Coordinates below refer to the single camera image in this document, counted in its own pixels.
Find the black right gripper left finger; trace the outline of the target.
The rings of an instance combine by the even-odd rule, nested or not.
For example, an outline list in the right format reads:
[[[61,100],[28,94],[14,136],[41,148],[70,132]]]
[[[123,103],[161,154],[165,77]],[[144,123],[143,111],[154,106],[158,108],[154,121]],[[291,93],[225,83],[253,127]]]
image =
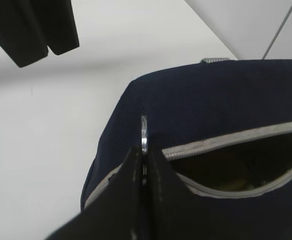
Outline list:
[[[106,189],[83,212],[53,232],[48,239],[143,240],[141,183],[141,149],[134,146]]]

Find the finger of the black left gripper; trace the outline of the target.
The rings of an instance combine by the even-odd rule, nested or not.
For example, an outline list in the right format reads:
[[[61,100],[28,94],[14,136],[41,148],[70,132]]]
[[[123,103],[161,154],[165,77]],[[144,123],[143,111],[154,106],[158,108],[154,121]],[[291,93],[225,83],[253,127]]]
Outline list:
[[[79,39],[70,0],[48,1],[47,44],[55,55],[79,47]]]
[[[20,68],[48,55],[30,0],[0,0],[0,47]]]

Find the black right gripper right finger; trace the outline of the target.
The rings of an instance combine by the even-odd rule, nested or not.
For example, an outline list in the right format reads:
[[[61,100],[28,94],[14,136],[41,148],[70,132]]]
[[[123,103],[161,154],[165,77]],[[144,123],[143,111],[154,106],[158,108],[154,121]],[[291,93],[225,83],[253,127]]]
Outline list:
[[[211,215],[180,180],[158,148],[146,156],[147,186],[153,240],[234,240],[226,220]]]

